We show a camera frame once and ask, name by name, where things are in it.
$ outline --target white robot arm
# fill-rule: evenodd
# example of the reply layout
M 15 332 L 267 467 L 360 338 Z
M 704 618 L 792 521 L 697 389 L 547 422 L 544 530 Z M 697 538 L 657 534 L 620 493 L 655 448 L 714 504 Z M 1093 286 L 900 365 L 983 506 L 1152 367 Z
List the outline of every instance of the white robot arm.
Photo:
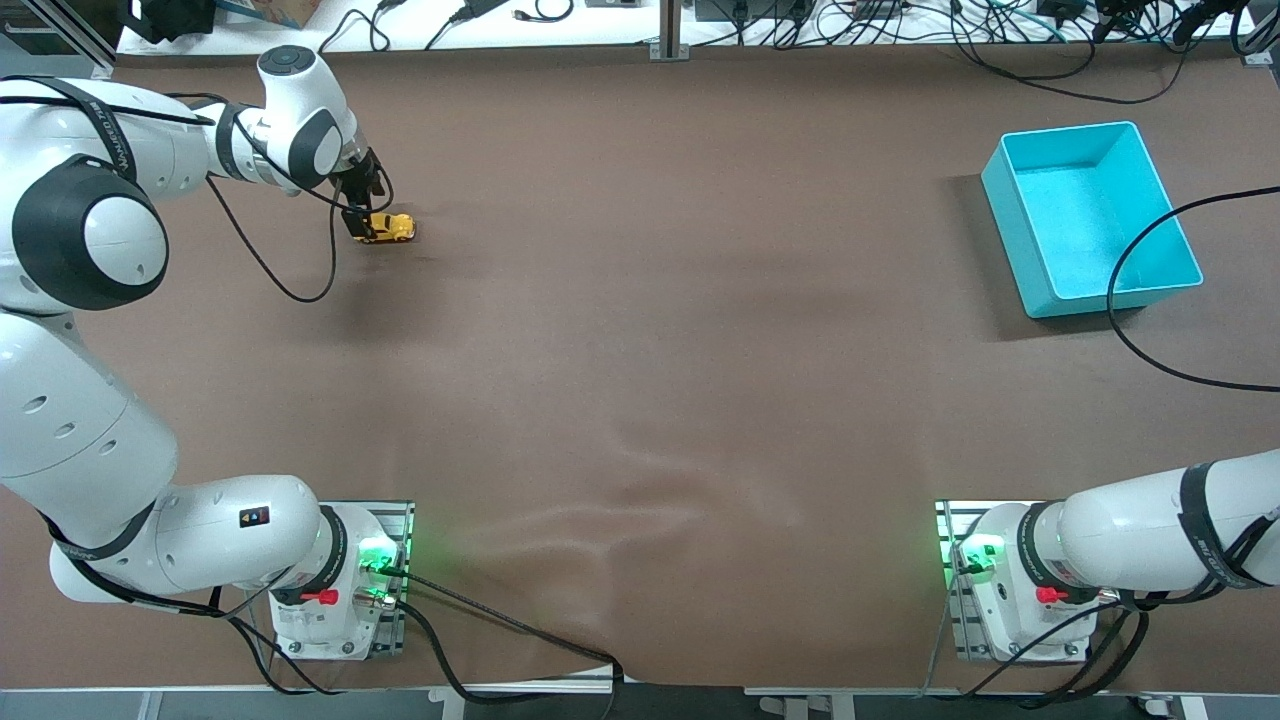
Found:
M 0 81 L 0 484 L 45 518 L 50 571 L 73 600 L 269 588 L 296 656 L 364 657 L 379 598 L 356 588 L 385 589 L 365 568 L 396 553 L 376 519 L 321 506 L 288 475 L 170 484 L 177 439 L 72 319 L 159 286 L 169 240 L 152 200 L 206 173 L 293 193 L 328 178 L 356 208 L 348 224 L 369 214 L 380 167 L 325 63 L 283 46 L 257 67 L 266 108 Z
M 1102 589 L 1134 592 L 1280 583 L 1280 450 L 1167 470 L 1066 500 L 987 511 L 955 551 L 973 589 L 991 655 L 1018 650 L 1080 610 Z M 1083 661 L 1094 616 L 1020 657 Z

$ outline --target black sticker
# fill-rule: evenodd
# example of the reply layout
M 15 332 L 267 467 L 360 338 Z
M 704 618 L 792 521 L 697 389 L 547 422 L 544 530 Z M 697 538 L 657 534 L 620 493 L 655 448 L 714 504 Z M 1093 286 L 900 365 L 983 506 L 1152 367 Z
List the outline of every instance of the black sticker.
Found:
M 241 527 L 252 528 L 253 525 L 265 525 L 271 521 L 271 509 L 264 505 L 262 507 L 250 507 L 248 510 L 241 510 Z

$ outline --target brown mat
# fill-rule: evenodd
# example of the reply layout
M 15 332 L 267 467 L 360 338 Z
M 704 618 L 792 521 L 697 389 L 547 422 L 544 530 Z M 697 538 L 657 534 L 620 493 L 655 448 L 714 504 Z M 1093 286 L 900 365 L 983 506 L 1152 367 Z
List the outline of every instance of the brown mat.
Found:
M 173 424 L 178 482 L 294 473 L 321 498 L 413 498 L 416 570 L 639 679 L 913 687 L 942 603 L 934 498 L 1057 497 L 1280 442 L 1274 398 L 1166 379 L 1097 319 L 1023 316 L 975 177 L 1004 132 L 1133 119 L 1175 202 L 1267 184 L 1280 92 L 1238 60 L 1206 51 L 1134 108 L 933 47 L 334 65 L 420 240 L 340 242 L 333 295 L 300 306 L 198 192 L 161 208 L 164 287 L 83 315 L 90 347 Z M 1071 87 L 1138 96 L 1171 70 L 1107 49 Z M 261 100 L 243 64 L 119 79 Z M 321 206 L 224 187 L 284 279 L 319 287 Z M 1206 284 L 1134 316 L 1140 342 L 1280 379 L 1275 213 L 1188 218 Z M 0 506 L 0 684 L 257 682 L 228 628 L 63 600 L 36 514 Z M 1274 603 L 1161 611 L 1121 687 L 1275 692 Z M 467 679 L 585 666 L 420 605 Z M 989 669 L 943 655 L 943 687 Z M 439 682 L 417 634 L 403 659 L 320 674 Z

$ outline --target blue plastic bin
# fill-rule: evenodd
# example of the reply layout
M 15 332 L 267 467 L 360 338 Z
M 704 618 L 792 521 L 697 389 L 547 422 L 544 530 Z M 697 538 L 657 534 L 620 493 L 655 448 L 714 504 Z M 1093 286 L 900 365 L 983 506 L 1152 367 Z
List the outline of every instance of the blue plastic bin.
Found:
M 1032 318 L 1106 310 L 1125 246 L 1171 209 L 1133 123 L 1014 132 L 982 172 Z M 1160 225 L 1125 261 L 1116 307 L 1142 307 L 1203 282 L 1181 225 Z

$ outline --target red button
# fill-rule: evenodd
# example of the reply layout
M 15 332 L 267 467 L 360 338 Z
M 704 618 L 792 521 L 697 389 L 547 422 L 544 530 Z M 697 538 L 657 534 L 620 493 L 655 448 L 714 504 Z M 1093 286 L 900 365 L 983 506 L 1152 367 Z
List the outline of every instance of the red button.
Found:
M 1041 602 L 1057 602 L 1060 600 L 1066 600 L 1066 591 L 1060 591 L 1057 588 L 1036 588 L 1036 600 Z
M 338 605 L 338 591 L 329 588 L 320 592 L 305 592 L 302 600 L 319 600 L 320 605 Z

